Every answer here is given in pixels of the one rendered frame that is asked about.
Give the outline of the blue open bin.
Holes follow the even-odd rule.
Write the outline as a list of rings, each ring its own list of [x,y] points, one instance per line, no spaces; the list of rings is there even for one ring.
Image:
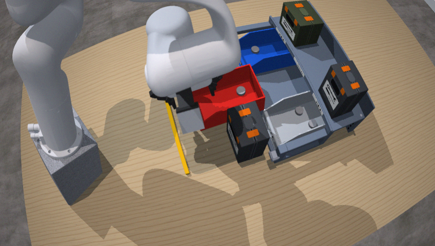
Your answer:
[[[241,47],[239,66],[250,64],[255,74],[296,65],[275,28],[249,32],[239,41]],[[253,46],[259,47],[259,53],[251,52]]]

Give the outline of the red bin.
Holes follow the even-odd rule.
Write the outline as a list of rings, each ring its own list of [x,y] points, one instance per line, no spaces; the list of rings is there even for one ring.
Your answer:
[[[194,102],[198,102],[204,129],[227,122],[227,109],[256,101],[259,111],[264,110],[265,95],[250,64],[237,67],[222,76],[217,82],[215,96],[211,96],[208,86],[192,91]],[[238,95],[236,89],[243,86],[246,93]]]

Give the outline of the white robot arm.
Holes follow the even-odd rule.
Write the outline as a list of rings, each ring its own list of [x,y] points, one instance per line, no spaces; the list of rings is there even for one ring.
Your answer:
[[[241,61],[238,33],[228,6],[224,0],[129,1],[191,3],[209,12],[212,27],[197,33],[189,13],[178,6],[158,9],[146,23],[148,87],[159,97],[176,93],[176,114],[183,134],[204,129],[191,87],[233,71]],[[31,133],[31,139],[39,138],[48,156],[67,158],[79,149],[83,132],[73,115],[61,62],[81,32],[84,0],[5,2],[12,19],[29,26],[16,42],[12,59],[39,124],[28,124],[29,132],[39,131]]]

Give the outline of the grey open bin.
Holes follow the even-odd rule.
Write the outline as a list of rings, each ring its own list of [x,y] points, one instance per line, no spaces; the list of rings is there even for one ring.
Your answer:
[[[297,106],[303,108],[302,115],[295,113]],[[311,119],[317,122],[313,129],[308,125]],[[264,123],[275,149],[326,127],[310,91],[285,97],[265,109]]]

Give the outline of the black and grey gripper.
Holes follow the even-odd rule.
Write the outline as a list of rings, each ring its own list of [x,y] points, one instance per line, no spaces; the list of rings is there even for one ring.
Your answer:
[[[224,75],[224,74],[223,74],[223,75]],[[192,91],[195,91],[195,90],[198,90],[198,89],[201,89],[201,88],[204,88],[204,87],[208,86],[208,87],[209,87],[209,90],[210,90],[210,93],[211,93],[211,96],[215,96],[214,91],[216,90],[217,82],[220,81],[220,80],[223,78],[223,77],[222,77],[223,75],[220,75],[220,76],[218,76],[218,77],[215,77],[215,78],[209,79],[209,80],[207,80],[207,81],[204,81],[204,82],[202,82],[202,83],[199,83],[199,84],[197,84],[197,85],[194,85],[193,87],[191,87],[191,90],[192,90]],[[157,100],[165,100],[165,102],[168,103],[169,106],[172,105],[173,108],[176,109],[176,104],[175,104],[175,100],[174,100],[174,97],[176,97],[176,94],[175,94],[175,93],[172,94],[172,95],[166,96],[166,97],[159,97],[159,96],[156,96],[156,95],[155,95],[155,94],[150,90],[150,91],[149,91],[149,94],[150,94],[150,97],[152,97],[152,98],[157,98]]]

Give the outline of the olive green tool case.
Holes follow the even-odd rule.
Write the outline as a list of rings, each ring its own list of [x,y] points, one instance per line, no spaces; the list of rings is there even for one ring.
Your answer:
[[[280,25],[294,47],[316,44],[324,22],[307,0],[283,2]]]

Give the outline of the yellow bar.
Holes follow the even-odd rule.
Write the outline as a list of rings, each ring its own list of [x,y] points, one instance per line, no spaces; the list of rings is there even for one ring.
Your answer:
[[[165,102],[165,104],[166,104],[168,116],[169,116],[169,119],[170,119],[170,123],[171,123],[172,131],[173,131],[173,135],[174,135],[174,138],[175,138],[175,142],[176,142],[176,145],[177,145],[177,148],[178,148],[178,151],[179,151],[179,155],[180,155],[180,158],[181,158],[181,161],[182,161],[182,164],[183,164],[183,168],[184,168],[185,174],[187,175],[187,174],[190,174],[190,173],[189,173],[189,170],[188,170],[188,167],[187,167],[187,164],[186,164],[186,160],[185,160],[185,157],[184,157],[184,153],[183,153],[183,150],[182,150],[182,147],[181,147],[181,143],[180,143],[180,140],[179,140],[179,137],[178,137],[178,134],[177,134],[177,130],[176,130],[175,123],[174,123],[173,116],[172,116],[172,112],[171,112],[171,108],[170,108],[168,103]]]

